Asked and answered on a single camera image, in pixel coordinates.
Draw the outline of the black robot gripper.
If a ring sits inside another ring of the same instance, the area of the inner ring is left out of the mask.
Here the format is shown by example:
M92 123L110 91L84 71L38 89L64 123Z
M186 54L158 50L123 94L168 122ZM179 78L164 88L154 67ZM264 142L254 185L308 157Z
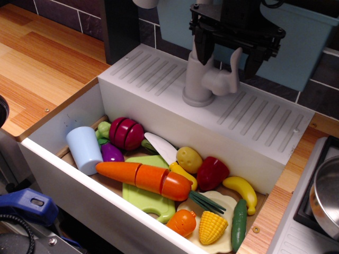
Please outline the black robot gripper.
M266 1L222 1L190 6L190 30L198 60L206 65L215 46L242 48L248 57L244 78L256 76L264 61L276 57L284 29L265 18L260 10Z

